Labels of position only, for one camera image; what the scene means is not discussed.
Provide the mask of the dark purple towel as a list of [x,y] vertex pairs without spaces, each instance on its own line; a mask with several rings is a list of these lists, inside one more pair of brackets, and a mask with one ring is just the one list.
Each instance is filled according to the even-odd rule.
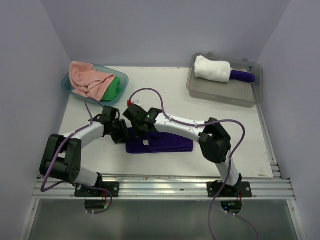
[[148,132],[137,136],[132,127],[128,128],[130,139],[125,143],[129,154],[192,152],[194,142],[188,138],[165,132]]

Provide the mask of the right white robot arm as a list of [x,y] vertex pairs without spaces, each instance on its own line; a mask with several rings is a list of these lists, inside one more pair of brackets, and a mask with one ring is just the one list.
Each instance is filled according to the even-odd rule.
[[232,159],[231,137],[215,118],[207,121],[196,121],[166,114],[158,108],[145,111],[132,104],[123,116],[132,124],[137,135],[150,132],[174,134],[199,144],[203,157],[214,163],[223,182],[223,192],[235,196],[241,190],[242,176]]

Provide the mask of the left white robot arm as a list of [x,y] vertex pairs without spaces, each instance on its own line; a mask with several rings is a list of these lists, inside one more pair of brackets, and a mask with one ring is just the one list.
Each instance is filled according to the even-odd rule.
[[47,141],[39,172],[44,176],[40,190],[47,192],[57,184],[46,187],[48,178],[86,188],[92,196],[103,193],[101,174],[82,167],[82,150],[97,139],[110,136],[115,144],[129,138],[123,119],[97,115],[83,127],[64,135],[52,134]]

